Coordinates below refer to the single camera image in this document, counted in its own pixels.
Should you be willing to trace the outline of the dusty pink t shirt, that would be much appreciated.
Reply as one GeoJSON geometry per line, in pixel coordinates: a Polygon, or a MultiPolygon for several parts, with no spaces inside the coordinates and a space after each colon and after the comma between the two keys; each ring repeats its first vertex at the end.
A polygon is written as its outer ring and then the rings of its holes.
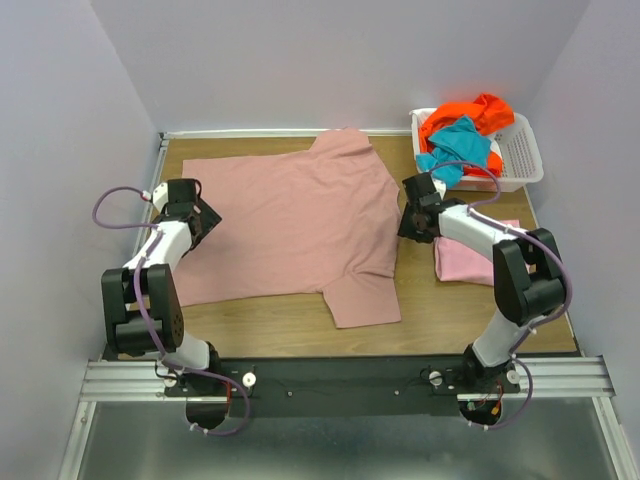
{"type": "Polygon", "coordinates": [[[363,132],[326,131],[288,154],[187,160],[182,174],[221,217],[175,270],[182,305],[319,293],[339,328],[400,320],[399,189],[363,132]]]}

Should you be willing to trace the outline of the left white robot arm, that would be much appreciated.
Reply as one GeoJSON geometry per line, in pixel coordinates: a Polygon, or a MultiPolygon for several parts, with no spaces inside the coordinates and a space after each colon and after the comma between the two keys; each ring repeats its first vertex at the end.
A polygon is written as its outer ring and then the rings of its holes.
{"type": "Polygon", "coordinates": [[[109,349],[131,357],[153,357],[165,366],[174,384],[191,386],[201,395],[214,393],[222,378],[219,354],[207,341],[186,331],[174,281],[179,262],[194,251],[221,222],[220,215],[202,198],[202,184],[194,178],[168,180],[153,191],[131,186],[103,193],[92,210],[92,220],[104,229],[141,228],[147,239],[131,260],[106,270],[101,277],[102,304],[109,349]],[[113,224],[99,219],[108,196],[128,191],[157,211],[152,221],[113,224]]]}

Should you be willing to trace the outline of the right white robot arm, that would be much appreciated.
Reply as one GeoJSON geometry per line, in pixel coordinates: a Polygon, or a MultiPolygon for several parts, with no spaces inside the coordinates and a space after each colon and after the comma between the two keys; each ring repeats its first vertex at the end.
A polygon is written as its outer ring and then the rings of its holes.
{"type": "Polygon", "coordinates": [[[562,316],[572,299],[555,238],[543,228],[527,231],[499,222],[460,199],[444,200],[428,173],[402,184],[407,203],[400,237],[457,241],[492,264],[496,312],[467,346],[452,377],[457,385],[483,391],[505,372],[533,330],[562,316]]]}

